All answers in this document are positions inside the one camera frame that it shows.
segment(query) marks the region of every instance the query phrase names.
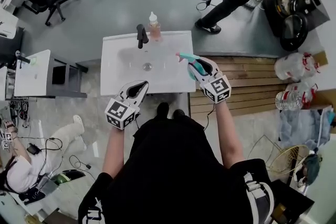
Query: sink basin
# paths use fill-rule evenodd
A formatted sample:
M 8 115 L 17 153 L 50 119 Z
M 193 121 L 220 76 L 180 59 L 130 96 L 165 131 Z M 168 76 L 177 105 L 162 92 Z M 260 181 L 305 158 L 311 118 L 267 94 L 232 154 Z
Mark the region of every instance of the sink basin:
M 136 34 L 105 37 L 100 94 L 117 94 L 126 83 L 136 80 L 149 82 L 148 93 L 194 92 L 195 81 L 189 77 L 187 61 L 179 62 L 176 56 L 177 52 L 193 53 L 191 32 L 161 34 L 161 42 L 150 39 L 142 49 L 138 48 Z

